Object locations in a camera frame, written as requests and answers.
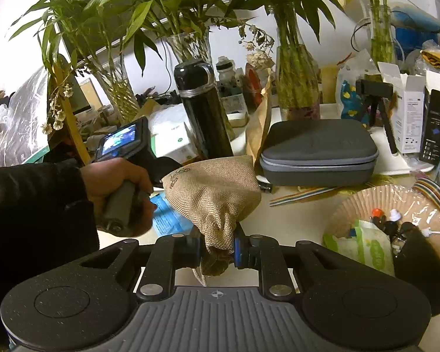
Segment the left black sleeve forearm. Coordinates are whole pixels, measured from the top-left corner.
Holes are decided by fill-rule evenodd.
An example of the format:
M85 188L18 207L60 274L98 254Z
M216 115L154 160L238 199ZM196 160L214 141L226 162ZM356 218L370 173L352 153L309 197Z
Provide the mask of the left black sleeve forearm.
M0 307L19 283L99 248L73 161L0 168ZM0 315L0 345L7 339Z

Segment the person left hand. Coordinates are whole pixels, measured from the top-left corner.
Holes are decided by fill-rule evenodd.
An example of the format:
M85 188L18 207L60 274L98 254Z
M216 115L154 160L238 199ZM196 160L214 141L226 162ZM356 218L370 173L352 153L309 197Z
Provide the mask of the person left hand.
M133 225L133 237L140 237L152 228L156 206L149 199L149 195L153 193L153 185L144 168L117 157L87 165L80 172L87 197L94 205L97 225L101 224L106 198L127 180L139 189L138 207L134 211L138 210L140 214Z

